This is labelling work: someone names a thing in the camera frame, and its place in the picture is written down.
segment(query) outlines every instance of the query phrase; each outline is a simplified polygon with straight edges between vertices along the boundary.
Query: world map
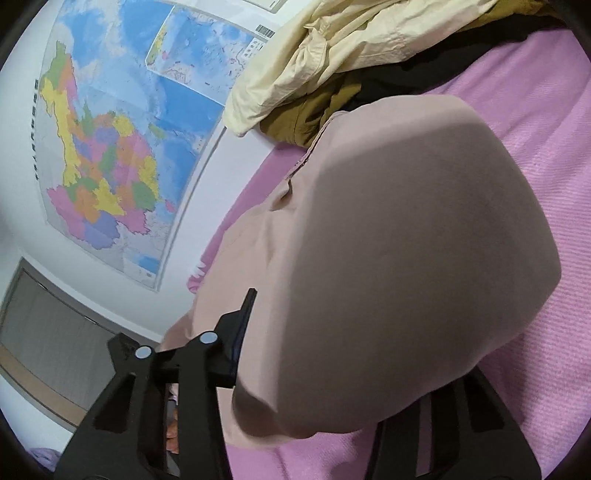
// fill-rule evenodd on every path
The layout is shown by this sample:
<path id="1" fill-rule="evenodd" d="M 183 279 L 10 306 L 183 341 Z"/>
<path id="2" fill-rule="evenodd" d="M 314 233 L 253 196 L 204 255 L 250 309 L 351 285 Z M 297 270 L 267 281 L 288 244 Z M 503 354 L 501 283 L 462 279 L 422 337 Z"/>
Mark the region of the world map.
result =
<path id="1" fill-rule="evenodd" d="M 174 46 L 168 54 L 158 38 L 165 40 L 162 32 L 178 18 L 184 29 L 166 39 Z M 154 0 L 65 0 L 44 55 L 33 119 L 48 223 L 157 289 L 183 205 L 222 131 L 235 79 L 222 81 L 224 69 L 253 39 Z M 190 57 L 199 72 L 192 78 L 203 88 L 160 71 L 163 57 Z"/>

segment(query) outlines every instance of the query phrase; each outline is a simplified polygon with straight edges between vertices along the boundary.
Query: purple fabric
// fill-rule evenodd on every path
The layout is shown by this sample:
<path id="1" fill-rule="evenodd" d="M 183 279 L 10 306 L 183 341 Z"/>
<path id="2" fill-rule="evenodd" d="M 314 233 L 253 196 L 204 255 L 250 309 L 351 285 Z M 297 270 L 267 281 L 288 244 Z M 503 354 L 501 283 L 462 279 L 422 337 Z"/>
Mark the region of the purple fabric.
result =
<path id="1" fill-rule="evenodd" d="M 492 50 L 432 92 L 464 99 L 494 130 L 531 183 L 558 244 L 558 289 L 524 335 L 482 362 L 544 476 L 591 416 L 590 80 L 591 65 L 573 34 L 551 31 Z M 205 270 L 223 232 L 273 190 L 302 152 L 282 145 L 265 160 L 207 247 Z M 372 435 L 373 429 L 319 434 L 260 452 L 230 447 L 229 459 L 236 480 L 361 480 Z"/>
<path id="2" fill-rule="evenodd" d="M 61 453 L 50 448 L 32 448 L 29 453 L 33 458 L 51 472 L 56 471 L 57 462 Z"/>
<path id="3" fill-rule="evenodd" d="M 216 233 L 209 241 L 205 252 L 201 256 L 201 264 L 198 271 L 192 275 L 187 282 L 187 287 L 193 293 L 201 285 L 203 276 L 209 270 L 213 259 L 222 243 L 223 234 L 228 230 L 244 212 L 259 205 L 279 185 L 279 182 L 295 166 L 297 161 L 305 153 L 305 149 L 288 145 L 286 143 L 277 145 L 268 157 L 263 161 L 259 169 L 250 179 L 242 193 L 236 199 L 230 211 L 222 220 Z"/>

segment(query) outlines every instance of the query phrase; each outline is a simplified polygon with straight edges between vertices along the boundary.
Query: pink blanket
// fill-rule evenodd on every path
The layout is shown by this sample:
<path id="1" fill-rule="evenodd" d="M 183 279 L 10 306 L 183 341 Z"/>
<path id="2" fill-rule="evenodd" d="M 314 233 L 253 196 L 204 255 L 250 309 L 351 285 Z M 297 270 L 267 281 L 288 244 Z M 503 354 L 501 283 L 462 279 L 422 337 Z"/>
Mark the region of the pink blanket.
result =
<path id="1" fill-rule="evenodd" d="M 462 98 L 494 130 L 531 183 L 558 244 L 558 289 L 524 335 L 481 365 L 521 425 L 544 476 L 591 416 L 590 80 L 591 64 L 572 33 L 553 31 L 489 52 L 432 92 Z M 269 155 L 203 254 L 203 273 L 224 231 L 264 200 L 302 152 L 279 145 Z M 200 278 L 189 281 L 192 291 L 199 284 Z M 372 436 L 368 429 L 318 434 L 267 451 L 230 447 L 230 464 L 237 480 L 362 480 Z"/>

